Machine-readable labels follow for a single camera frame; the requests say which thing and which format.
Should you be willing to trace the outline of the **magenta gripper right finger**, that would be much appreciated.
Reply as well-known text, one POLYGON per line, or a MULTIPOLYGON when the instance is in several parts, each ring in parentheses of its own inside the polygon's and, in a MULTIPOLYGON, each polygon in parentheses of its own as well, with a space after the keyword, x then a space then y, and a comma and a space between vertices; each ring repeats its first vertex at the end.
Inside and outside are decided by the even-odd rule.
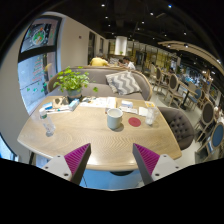
POLYGON ((153 181, 152 172, 160 156, 157 153, 136 143, 133 144, 132 152, 144 184, 150 184, 153 181))

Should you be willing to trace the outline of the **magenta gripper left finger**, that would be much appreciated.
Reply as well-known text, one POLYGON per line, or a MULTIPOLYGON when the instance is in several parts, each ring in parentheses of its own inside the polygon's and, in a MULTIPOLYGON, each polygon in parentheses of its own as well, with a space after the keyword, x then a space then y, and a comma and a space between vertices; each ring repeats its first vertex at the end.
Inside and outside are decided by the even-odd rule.
POLYGON ((75 183, 76 185, 80 184, 90 155, 91 144, 87 143, 64 156, 72 173, 72 183, 75 183))

